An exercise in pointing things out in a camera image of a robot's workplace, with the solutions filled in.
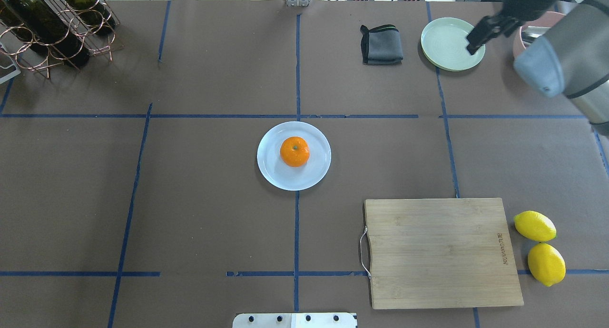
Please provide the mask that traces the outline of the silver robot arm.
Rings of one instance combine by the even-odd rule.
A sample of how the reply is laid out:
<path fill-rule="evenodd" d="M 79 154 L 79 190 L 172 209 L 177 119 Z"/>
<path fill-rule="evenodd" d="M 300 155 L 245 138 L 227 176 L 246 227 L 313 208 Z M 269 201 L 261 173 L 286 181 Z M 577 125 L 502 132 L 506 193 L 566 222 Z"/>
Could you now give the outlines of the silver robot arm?
<path fill-rule="evenodd" d="M 608 0 L 584 0 L 515 58 L 513 67 L 548 98 L 563 94 L 608 135 Z"/>

